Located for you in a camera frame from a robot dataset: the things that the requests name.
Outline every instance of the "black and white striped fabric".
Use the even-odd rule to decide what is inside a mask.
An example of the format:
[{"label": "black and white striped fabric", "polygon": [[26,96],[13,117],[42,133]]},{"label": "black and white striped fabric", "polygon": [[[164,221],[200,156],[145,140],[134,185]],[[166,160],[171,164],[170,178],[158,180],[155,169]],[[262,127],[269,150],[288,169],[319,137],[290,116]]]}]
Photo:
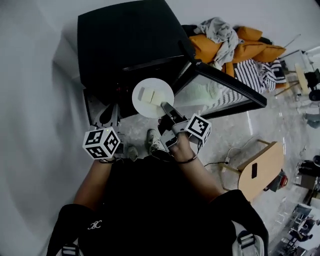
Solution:
[{"label": "black and white striped fabric", "polygon": [[[233,65],[234,77],[249,86],[259,94],[271,92],[276,89],[277,84],[286,83],[286,77],[282,70],[280,61],[258,62],[248,59]],[[229,89],[225,91],[218,101],[209,109],[230,105],[246,100],[241,94]]]}]

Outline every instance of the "orange pillow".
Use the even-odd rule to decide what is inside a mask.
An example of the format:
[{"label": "orange pillow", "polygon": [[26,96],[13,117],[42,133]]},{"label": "orange pillow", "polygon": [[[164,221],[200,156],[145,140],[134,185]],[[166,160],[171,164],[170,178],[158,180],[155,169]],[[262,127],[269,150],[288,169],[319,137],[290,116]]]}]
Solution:
[{"label": "orange pillow", "polygon": [[286,49],[281,46],[266,44],[266,48],[253,59],[257,62],[274,62],[285,51]]},{"label": "orange pillow", "polygon": [[262,36],[262,31],[247,26],[239,27],[236,33],[245,41],[258,41]]},{"label": "orange pillow", "polygon": [[203,63],[212,62],[222,44],[215,43],[204,34],[193,35],[189,39],[195,48],[195,58],[202,60]]},{"label": "orange pillow", "polygon": [[233,63],[244,62],[261,53],[267,45],[263,42],[245,41],[234,50]]}]

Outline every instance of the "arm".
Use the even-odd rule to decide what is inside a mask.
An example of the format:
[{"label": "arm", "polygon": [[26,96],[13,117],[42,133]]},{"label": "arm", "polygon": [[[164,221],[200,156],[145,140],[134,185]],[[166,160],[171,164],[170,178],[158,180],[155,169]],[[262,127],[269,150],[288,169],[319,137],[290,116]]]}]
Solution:
[{"label": "arm", "polygon": [[[178,134],[178,142],[170,150],[177,162],[188,161],[195,156],[190,147],[189,138],[182,132]],[[213,175],[208,172],[198,158],[189,163],[178,164],[178,166],[194,189],[208,203],[224,193],[222,186],[217,184]]]},{"label": "arm", "polygon": [[73,203],[97,210],[104,195],[111,167],[112,163],[100,163],[99,160],[95,160],[78,189]]}]

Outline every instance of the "gray cloth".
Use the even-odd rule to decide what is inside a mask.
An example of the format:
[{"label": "gray cloth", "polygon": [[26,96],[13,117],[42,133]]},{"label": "gray cloth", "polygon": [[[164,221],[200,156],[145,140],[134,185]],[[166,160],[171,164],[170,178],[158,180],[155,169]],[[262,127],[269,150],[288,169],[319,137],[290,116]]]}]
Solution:
[{"label": "gray cloth", "polygon": [[202,22],[194,30],[196,34],[206,34],[206,37],[214,41],[216,44],[223,42],[214,58],[214,65],[222,66],[231,62],[234,58],[235,48],[244,41],[238,38],[236,31],[229,23],[224,22],[220,17]]},{"label": "gray cloth", "polygon": [[306,122],[310,127],[317,129],[320,127],[320,114],[305,114],[304,118],[308,121]]}]

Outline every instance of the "white logo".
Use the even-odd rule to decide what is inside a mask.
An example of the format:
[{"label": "white logo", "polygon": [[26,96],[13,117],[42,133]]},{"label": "white logo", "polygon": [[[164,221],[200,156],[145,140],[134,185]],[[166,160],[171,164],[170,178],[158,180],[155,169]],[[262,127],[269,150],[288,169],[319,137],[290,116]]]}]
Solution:
[{"label": "white logo", "polygon": [[102,222],[102,220],[99,221],[95,221],[94,223],[92,223],[91,227],[88,227],[88,230],[94,230],[94,229],[99,229],[101,226],[97,226],[100,222]]}]

